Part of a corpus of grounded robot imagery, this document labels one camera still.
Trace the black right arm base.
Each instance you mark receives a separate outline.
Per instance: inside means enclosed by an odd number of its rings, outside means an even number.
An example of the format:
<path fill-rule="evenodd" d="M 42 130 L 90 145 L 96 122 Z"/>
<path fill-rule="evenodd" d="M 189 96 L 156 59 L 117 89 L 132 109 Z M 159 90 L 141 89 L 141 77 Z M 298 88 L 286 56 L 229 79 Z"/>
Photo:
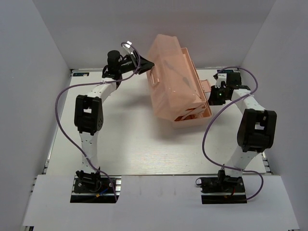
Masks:
<path fill-rule="evenodd" d="M 195 181 L 201 188 L 204 205 L 246 204 L 247 198 L 242 177 L 230 177 L 219 170 L 215 177 L 200 177 Z"/>

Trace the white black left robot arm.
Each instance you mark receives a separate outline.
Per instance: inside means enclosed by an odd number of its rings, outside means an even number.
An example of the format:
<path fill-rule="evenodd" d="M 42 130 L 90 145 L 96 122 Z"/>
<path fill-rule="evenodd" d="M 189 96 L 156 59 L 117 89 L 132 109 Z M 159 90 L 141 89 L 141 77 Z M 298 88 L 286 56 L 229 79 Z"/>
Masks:
<path fill-rule="evenodd" d="M 82 170 L 91 173 L 100 171 L 98 164 L 98 134 L 103 127 L 103 102 L 124 81 L 122 75 L 132 71 L 142 74 L 150 71 L 154 63 L 133 51 L 122 56 L 112 50 L 107 54 L 107 65 L 102 70 L 102 81 L 86 95 L 78 95 L 75 103 L 74 124 L 81 140 Z"/>

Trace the pink plastic toolbox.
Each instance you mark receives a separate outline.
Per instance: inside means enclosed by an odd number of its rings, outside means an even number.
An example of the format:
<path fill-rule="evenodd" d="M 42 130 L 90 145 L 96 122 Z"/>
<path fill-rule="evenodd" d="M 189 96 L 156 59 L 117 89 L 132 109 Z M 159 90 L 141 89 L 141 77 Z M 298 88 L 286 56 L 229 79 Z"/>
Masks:
<path fill-rule="evenodd" d="M 188 49 L 180 46 L 176 36 L 159 34 L 148 60 L 154 63 L 146 73 L 154 114 L 174 128 L 204 125 L 212 116 L 211 85 L 199 78 Z"/>

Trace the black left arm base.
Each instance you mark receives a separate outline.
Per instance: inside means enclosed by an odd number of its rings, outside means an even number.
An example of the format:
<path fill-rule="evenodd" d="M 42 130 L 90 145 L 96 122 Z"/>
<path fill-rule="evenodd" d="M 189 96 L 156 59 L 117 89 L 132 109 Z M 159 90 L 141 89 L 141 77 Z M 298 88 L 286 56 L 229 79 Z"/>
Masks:
<path fill-rule="evenodd" d="M 73 181 L 71 203 L 114 204 L 121 191 L 121 177 L 107 178 L 100 173 L 77 171 Z"/>

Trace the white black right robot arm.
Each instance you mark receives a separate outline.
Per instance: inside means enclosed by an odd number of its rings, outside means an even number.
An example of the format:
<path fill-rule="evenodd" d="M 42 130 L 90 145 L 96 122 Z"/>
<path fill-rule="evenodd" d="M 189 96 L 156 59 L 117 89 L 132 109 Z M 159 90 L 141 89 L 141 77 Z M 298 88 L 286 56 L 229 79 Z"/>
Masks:
<path fill-rule="evenodd" d="M 272 147 L 277 122 L 277 113 L 261 106 L 246 85 L 242 85 L 239 72 L 215 74 L 215 85 L 211 86 L 209 105 L 224 105 L 226 101 L 234 103 L 241 111 L 237 132 L 238 146 L 227 163 L 225 175 L 218 178 L 218 188 L 223 192 L 235 186 L 234 179 L 242 176 L 248 164 L 258 154 Z"/>

